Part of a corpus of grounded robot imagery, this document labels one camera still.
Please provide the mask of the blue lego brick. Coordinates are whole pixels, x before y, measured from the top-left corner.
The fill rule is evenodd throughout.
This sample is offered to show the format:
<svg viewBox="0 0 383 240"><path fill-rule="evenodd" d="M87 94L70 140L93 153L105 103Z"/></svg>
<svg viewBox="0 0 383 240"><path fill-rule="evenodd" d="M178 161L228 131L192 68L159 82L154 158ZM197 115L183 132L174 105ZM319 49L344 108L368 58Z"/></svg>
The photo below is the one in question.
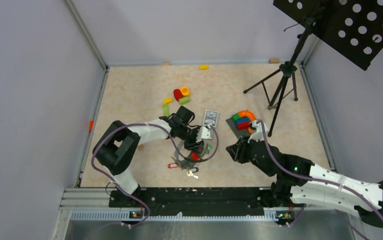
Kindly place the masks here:
<svg viewBox="0 0 383 240"><path fill-rule="evenodd" d="M250 121L251 121L250 118L245 116L245 117L241 117L241 118L237 119L235 121L235 123L236 123L236 125L240 125L242 123L248 123Z"/></svg>

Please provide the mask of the yellow block at far edge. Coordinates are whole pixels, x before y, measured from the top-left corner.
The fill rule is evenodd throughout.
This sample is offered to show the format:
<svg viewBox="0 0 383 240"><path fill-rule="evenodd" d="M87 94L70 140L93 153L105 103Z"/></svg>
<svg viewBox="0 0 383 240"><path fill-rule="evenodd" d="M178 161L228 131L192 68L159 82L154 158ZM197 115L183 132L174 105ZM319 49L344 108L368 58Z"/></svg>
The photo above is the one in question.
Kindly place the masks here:
<svg viewBox="0 0 383 240"><path fill-rule="evenodd" d="M199 70L203 71L203 70L208 70L209 69L209 65L200 65L199 66Z"/></svg>

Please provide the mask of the red lego brick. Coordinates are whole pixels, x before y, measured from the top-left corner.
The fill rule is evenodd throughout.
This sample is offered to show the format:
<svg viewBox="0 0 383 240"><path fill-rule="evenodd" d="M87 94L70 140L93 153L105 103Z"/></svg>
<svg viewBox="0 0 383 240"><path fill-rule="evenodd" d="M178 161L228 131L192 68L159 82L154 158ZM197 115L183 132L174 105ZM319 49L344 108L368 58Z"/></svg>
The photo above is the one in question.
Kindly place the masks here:
<svg viewBox="0 0 383 240"><path fill-rule="evenodd" d="M237 130L246 130L250 128L251 121L244 121L244 122L239 122L236 125Z"/></svg>

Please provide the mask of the green lego brick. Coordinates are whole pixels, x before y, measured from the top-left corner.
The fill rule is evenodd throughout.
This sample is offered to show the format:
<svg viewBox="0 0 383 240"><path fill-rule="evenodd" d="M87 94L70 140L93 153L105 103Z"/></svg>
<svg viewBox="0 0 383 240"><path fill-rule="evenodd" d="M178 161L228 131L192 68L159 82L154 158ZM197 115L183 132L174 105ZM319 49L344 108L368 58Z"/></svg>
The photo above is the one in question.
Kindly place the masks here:
<svg viewBox="0 0 383 240"><path fill-rule="evenodd" d="M239 115L238 113L235 113L235 114L233 114L233 115L231 116L231 118L232 118L234 121L237 121L237 120L239 120L241 117L240 117L240 115Z"/></svg>

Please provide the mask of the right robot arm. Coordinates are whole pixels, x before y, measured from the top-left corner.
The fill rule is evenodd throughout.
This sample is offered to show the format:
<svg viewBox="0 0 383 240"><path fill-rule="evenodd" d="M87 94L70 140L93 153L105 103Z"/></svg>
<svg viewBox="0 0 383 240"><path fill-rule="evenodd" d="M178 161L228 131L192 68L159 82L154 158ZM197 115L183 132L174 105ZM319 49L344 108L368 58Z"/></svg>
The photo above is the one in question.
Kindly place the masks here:
<svg viewBox="0 0 383 240"><path fill-rule="evenodd" d="M240 137L226 151L233 161L251 163L267 176L276 177L271 199L277 204L283 201L327 207L383 228L383 180L370 183L347 177L248 136Z"/></svg>

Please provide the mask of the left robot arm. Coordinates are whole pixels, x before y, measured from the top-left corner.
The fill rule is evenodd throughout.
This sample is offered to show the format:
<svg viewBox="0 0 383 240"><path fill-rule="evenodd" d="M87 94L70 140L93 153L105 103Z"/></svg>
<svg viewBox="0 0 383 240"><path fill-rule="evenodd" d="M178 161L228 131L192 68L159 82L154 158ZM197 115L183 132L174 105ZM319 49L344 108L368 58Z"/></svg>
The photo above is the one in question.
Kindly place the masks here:
<svg viewBox="0 0 383 240"><path fill-rule="evenodd" d="M203 151L204 140L211 136L211 128L190 126L194 116L191 110L180 106L175 113L145 123L124 124L116 120L95 145L92 155L109 171L111 179L131 195L139 184L129 166L139 146L173 137L181 139L188 151L196 154Z"/></svg>

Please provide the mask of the green rectangular block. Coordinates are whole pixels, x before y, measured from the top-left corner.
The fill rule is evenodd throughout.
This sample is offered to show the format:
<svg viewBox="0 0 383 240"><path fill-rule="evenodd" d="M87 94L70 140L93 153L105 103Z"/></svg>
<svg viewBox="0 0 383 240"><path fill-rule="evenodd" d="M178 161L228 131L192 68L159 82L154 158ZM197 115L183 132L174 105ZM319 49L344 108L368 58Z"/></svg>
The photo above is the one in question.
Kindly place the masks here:
<svg viewBox="0 0 383 240"><path fill-rule="evenodd" d="M178 100L178 102L183 106L185 104L188 104L190 102L190 97L189 96L185 96L185 97L182 97Z"/></svg>

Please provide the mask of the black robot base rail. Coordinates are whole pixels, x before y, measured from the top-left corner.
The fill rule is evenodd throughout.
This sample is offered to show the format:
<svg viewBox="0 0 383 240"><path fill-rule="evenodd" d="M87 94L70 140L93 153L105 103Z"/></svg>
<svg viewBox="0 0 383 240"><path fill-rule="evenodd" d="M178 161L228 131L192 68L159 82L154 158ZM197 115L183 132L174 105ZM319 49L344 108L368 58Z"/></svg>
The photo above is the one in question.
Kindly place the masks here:
<svg viewBox="0 0 383 240"><path fill-rule="evenodd" d="M113 190L108 205L138 209L147 205L152 217L262 216L265 208L279 206L271 191L260 187L142 187L133 196L136 199Z"/></svg>

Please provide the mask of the perforated metal keyring plate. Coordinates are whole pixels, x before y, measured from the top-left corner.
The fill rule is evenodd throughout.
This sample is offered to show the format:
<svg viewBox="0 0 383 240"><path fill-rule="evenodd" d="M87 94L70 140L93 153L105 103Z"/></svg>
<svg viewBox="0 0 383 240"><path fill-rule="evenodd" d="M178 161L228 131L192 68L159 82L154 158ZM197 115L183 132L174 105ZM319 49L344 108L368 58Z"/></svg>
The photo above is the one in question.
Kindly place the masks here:
<svg viewBox="0 0 383 240"><path fill-rule="evenodd" d="M203 145L190 150L187 157L184 158L175 150L171 159L173 163L182 170L191 170L197 168L200 163L206 162L207 158L210 157L210 154L213 150L213 146L208 143L203 143Z"/></svg>

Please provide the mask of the grey lego baseplate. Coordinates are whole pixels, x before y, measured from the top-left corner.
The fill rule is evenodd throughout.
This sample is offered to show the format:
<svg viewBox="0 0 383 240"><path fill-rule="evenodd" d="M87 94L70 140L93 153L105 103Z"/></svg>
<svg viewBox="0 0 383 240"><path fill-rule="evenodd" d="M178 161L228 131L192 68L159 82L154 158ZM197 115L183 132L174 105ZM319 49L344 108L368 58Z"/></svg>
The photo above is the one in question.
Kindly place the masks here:
<svg viewBox="0 0 383 240"><path fill-rule="evenodd" d="M236 126L236 121L232 117L226 119L225 122L227 123L227 125L229 126L229 128L231 129L231 131L237 139L239 139L240 137L250 137L252 135L252 133L249 132L248 129L238 130Z"/></svg>

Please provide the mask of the silver key near black tag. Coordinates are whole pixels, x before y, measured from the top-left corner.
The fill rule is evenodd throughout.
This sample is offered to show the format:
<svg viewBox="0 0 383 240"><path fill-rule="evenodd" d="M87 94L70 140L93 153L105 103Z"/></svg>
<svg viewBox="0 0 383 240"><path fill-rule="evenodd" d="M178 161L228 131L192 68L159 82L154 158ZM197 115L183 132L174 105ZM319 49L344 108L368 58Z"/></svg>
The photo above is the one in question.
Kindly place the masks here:
<svg viewBox="0 0 383 240"><path fill-rule="evenodd" d="M192 177L192 178L195 178L195 179L198 179L199 177L197 175L195 175L191 170L188 170L186 175L188 177Z"/></svg>

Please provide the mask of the red key tag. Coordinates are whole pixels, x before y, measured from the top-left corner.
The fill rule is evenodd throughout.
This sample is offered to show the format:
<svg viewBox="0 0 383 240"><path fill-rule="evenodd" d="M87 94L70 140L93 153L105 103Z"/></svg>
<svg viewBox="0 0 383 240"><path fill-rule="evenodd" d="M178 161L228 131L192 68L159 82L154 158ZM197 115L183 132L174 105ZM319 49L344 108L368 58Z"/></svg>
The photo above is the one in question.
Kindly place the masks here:
<svg viewBox="0 0 383 240"><path fill-rule="evenodd" d="M195 152L190 153L190 158L195 162L200 160L200 156Z"/></svg>
<svg viewBox="0 0 383 240"><path fill-rule="evenodd" d="M178 166L176 163L169 163L169 164L167 165L167 167L168 167L169 169L174 169L174 168L178 168L179 166Z"/></svg>

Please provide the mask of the black tripod stand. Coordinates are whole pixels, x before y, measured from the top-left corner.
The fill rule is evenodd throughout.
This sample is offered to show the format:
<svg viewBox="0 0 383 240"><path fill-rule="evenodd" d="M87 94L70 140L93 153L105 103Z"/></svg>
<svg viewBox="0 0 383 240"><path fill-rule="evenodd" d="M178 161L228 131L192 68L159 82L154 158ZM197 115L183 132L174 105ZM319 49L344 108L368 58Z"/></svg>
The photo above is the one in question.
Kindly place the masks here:
<svg viewBox="0 0 383 240"><path fill-rule="evenodd" d="M297 95L296 74L295 74L295 72L297 71L297 67L295 66L295 63L297 61L299 54L303 50L303 47L304 47L308 37L314 32L314 25L316 25L316 20L313 17L307 17L306 20L303 22L304 31L303 31L303 33L301 33L297 36L298 42L297 42L297 45L294 49L294 52L293 52L290 60L285 61L284 63L282 63L278 67L278 69L276 71L269 74L265 78L261 79L260 81L258 81L257 83L255 83L254 85L250 86L249 88L247 88L243 91L243 94L247 94L249 91L253 90L257 86L262 85L264 88L264 92L267 94L266 87L265 87L265 81L272 78L273 76L275 76L278 73L282 73L282 78L281 78L273 96L271 98L267 97L267 99L268 99L268 107L267 108L269 110L275 109L274 116L273 116L273 119L271 122L271 126L270 126L268 134L267 134L268 137L271 137L273 134L274 126L275 126L275 123L276 123L276 120L277 120L277 117L279 114L279 110L280 110L282 101L285 97L286 87L287 87L287 84L288 84L288 81L290 78L292 79L293 88L289 93L293 92L294 101L299 100L298 95Z"/></svg>

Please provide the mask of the playing card deck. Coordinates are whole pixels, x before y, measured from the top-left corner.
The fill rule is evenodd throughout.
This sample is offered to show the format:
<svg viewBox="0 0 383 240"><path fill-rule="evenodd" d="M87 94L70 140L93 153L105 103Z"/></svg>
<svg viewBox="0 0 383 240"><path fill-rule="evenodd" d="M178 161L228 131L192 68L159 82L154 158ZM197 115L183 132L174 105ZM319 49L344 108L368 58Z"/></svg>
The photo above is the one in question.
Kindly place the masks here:
<svg viewBox="0 0 383 240"><path fill-rule="evenodd" d="M210 125L215 128L217 126L219 112L214 110L206 110L204 112L202 124L204 126Z"/></svg>

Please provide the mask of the black key tag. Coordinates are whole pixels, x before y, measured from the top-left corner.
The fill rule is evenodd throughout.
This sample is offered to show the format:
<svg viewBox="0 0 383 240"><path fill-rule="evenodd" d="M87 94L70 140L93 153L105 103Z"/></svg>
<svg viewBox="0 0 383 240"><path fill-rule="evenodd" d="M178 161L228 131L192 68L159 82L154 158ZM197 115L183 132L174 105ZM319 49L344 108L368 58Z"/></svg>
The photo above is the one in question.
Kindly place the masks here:
<svg viewBox="0 0 383 240"><path fill-rule="evenodd" d="M199 171L199 168L198 167L193 167L193 168L190 168L190 169L188 169L188 173L197 173Z"/></svg>

